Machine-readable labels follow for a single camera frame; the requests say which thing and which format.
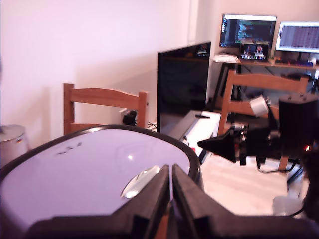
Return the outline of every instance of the desk leg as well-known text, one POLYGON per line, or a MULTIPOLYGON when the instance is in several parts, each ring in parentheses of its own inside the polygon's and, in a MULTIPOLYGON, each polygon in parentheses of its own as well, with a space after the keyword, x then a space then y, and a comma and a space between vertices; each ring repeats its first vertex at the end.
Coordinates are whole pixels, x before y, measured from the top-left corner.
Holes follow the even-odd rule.
MULTIPOLYGON (((237 74, 241 74, 241 65, 238 65, 237 66, 237 74)), ((241 100, 241 91, 240 91, 240 88, 241 86, 237 86, 237 97, 236 97, 236 100, 241 100)))
POLYGON ((231 67, 231 65, 227 64, 227 72, 226 72, 226 76, 225 76, 223 87, 221 88, 221 92, 220 92, 221 96, 224 96, 224 93, 225 93, 229 69, 234 69, 234 67, 231 67))
POLYGON ((218 96, 218 92, 219 92, 221 81, 223 79, 225 66, 226 66, 226 64, 222 63, 221 69, 220 69, 220 73, 219 73, 219 76, 218 76, 218 81, 217 81, 214 97, 213 97, 213 102, 212 102, 213 110, 215 109, 215 106, 216 106, 217 96, 218 96))

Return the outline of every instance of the wall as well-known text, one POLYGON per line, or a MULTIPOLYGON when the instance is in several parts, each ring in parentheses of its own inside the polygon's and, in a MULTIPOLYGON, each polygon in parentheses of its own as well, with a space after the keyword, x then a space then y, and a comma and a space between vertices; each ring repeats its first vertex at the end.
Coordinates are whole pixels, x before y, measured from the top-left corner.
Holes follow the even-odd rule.
MULTIPOLYGON (((206 39, 210 38, 212 41, 211 55, 220 52, 230 52, 237 54, 236 49, 220 48, 220 28, 222 15, 226 13, 233 14, 254 14, 254 15, 274 15, 277 17, 277 23, 274 33, 273 50, 277 40, 278 29, 281 21, 319 21, 319 1, 318 0, 267 0, 258 2, 255 0, 214 0, 213 4, 208 6, 211 9, 213 22, 211 35, 204 36, 206 39)), ((214 93, 215 86, 220 71, 220 64, 212 63, 210 68, 210 92, 211 96, 214 93)))
MULTIPOLYGON (((2 0, 1 123, 26 127, 33 147, 62 136, 64 82, 149 91, 154 121, 157 52, 194 35, 191 2, 2 0)), ((76 121, 115 123, 118 110, 76 105, 76 121)))

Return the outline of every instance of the computer monitor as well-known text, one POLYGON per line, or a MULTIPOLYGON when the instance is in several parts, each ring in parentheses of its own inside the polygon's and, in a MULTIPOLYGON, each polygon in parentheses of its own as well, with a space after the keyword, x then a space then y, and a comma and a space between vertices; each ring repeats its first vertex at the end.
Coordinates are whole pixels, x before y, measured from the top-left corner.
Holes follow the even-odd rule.
POLYGON ((206 42, 158 53, 158 132, 169 134, 190 110, 205 108, 210 46, 206 42))
POLYGON ((240 48, 241 43, 260 41, 271 49, 276 20, 275 16, 225 14, 219 45, 240 48))
POLYGON ((319 53, 319 22, 281 22, 276 50, 319 53))

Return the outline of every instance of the white wall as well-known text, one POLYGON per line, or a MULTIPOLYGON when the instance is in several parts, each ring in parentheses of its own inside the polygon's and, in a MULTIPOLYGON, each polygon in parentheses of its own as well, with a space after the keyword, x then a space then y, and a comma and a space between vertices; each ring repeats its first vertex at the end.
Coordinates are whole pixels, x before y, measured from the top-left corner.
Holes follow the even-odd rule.
MULTIPOLYGON (((33 147, 62 136, 64 82, 149 91, 155 120, 157 52, 187 45, 191 2, 2 0, 1 123, 25 126, 33 147)), ((117 111, 76 105, 76 120, 114 123, 117 111)))

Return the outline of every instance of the keyboard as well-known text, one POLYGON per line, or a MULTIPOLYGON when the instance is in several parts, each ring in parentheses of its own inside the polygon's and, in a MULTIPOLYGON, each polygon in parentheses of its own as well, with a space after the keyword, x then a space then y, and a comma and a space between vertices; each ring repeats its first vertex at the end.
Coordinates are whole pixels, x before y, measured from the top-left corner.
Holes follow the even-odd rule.
POLYGON ((309 61, 297 61, 297 60, 276 60, 275 64, 287 64, 295 66, 309 66, 312 67, 313 63, 309 61))

